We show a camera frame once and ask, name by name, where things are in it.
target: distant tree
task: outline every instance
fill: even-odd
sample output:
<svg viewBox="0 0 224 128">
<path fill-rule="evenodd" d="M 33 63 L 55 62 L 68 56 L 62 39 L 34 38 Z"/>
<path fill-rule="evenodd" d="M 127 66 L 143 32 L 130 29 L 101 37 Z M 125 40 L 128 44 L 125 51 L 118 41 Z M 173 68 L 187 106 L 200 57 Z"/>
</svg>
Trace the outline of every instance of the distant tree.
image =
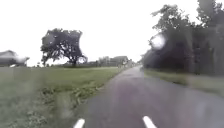
<svg viewBox="0 0 224 128">
<path fill-rule="evenodd" d="M 49 59 L 53 61 L 66 57 L 73 66 L 76 66 L 80 58 L 86 58 L 80 49 L 79 41 L 81 31 L 53 29 L 48 30 L 42 38 L 41 51 L 42 62 L 45 64 Z"/>
<path fill-rule="evenodd" d="M 114 63 L 114 66 L 124 65 L 128 62 L 127 56 L 116 56 L 110 59 L 110 63 Z"/>
<path fill-rule="evenodd" d="M 99 66 L 109 66 L 110 57 L 104 56 L 102 58 L 99 58 L 98 63 L 99 63 Z"/>
</svg>

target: vegetation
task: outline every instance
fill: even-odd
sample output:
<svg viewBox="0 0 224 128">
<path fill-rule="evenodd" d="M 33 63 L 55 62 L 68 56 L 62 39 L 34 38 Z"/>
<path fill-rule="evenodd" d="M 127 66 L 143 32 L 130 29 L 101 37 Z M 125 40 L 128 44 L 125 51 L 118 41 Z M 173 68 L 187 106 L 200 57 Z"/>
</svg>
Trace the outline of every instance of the vegetation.
<svg viewBox="0 0 224 128">
<path fill-rule="evenodd" d="M 210 77 L 149 69 L 144 69 L 144 72 L 150 76 L 158 77 L 169 82 L 184 85 L 194 89 L 200 89 L 206 92 L 216 93 L 224 97 L 223 77 Z"/>
<path fill-rule="evenodd" d="M 161 14 L 153 29 L 164 38 L 164 46 L 152 47 L 143 57 L 146 68 L 183 71 L 192 74 L 224 75 L 224 10 L 215 0 L 198 0 L 199 24 L 191 22 L 178 6 L 164 5 L 152 13 Z"/>
<path fill-rule="evenodd" d="M 79 45 L 81 35 L 82 32 L 76 30 L 48 30 L 42 38 L 43 64 L 45 65 L 48 59 L 55 61 L 62 57 L 66 57 L 73 66 L 76 66 L 80 58 L 86 61 L 87 58 L 82 54 Z"/>
<path fill-rule="evenodd" d="M 77 107 L 120 71 L 120 68 L 0 68 L 0 127 L 72 127 Z"/>
</svg>

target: road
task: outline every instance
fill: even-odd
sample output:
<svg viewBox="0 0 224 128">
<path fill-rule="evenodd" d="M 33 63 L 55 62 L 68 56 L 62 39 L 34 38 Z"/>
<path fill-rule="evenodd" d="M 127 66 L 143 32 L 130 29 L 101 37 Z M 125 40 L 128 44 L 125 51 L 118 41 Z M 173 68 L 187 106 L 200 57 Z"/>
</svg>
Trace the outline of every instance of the road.
<svg viewBox="0 0 224 128">
<path fill-rule="evenodd" d="M 85 128 L 224 128 L 224 99 L 144 75 L 140 67 L 111 79 L 85 105 Z"/>
</svg>

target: grass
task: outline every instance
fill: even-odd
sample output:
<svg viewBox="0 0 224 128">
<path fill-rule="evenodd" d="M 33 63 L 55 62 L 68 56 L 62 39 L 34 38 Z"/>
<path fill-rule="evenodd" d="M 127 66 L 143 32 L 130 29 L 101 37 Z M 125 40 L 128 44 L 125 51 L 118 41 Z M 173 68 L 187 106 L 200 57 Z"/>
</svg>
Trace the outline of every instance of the grass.
<svg viewBox="0 0 224 128">
<path fill-rule="evenodd" d="M 0 128 L 69 128 L 119 68 L 0 68 Z"/>
<path fill-rule="evenodd" d="M 224 97 L 224 78 L 210 77 L 201 75 L 192 75 L 184 73 L 160 72 L 150 69 L 144 69 L 148 75 L 159 77 L 163 80 L 176 84 L 184 85 L 190 88 L 215 93 Z"/>
</svg>

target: house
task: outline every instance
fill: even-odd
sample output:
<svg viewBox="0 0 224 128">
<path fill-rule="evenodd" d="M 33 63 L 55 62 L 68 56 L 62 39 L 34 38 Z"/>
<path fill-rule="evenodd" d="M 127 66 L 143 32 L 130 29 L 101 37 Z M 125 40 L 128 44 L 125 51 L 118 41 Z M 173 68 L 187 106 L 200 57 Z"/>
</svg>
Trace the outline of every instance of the house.
<svg viewBox="0 0 224 128">
<path fill-rule="evenodd" d="M 26 64 L 28 59 L 29 57 L 20 57 L 11 50 L 0 52 L 0 66 L 22 66 Z"/>
</svg>

